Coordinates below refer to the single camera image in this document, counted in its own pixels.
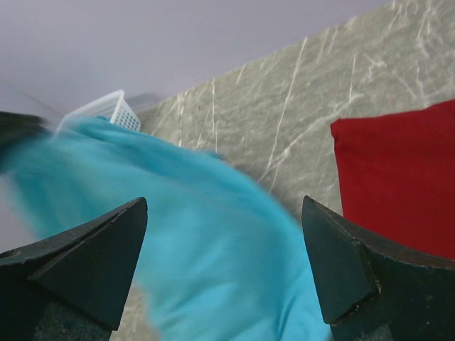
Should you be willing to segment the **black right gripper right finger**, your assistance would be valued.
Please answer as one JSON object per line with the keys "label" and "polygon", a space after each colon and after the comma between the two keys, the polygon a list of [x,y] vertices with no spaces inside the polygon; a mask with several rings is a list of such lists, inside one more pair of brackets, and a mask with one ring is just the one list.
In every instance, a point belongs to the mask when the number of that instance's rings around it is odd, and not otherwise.
{"label": "black right gripper right finger", "polygon": [[335,340],[454,339],[454,261],[402,246],[309,196],[301,222]]}

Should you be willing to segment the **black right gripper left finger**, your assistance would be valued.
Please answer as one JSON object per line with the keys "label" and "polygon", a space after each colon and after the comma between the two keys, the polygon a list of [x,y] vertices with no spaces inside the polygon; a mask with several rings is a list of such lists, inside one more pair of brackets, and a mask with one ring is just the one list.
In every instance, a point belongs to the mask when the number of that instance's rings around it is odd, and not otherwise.
{"label": "black right gripper left finger", "polygon": [[139,197],[90,222],[1,253],[2,340],[109,340],[147,224]]}

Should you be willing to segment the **light blue t-shirt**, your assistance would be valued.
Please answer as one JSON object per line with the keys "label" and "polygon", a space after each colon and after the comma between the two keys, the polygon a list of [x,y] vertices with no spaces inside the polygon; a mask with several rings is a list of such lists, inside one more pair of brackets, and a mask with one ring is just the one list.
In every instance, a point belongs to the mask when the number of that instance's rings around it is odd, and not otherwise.
{"label": "light blue t-shirt", "polygon": [[101,118],[1,115],[8,195],[40,238],[148,207],[136,282],[161,340],[327,340],[299,223],[216,155]]}

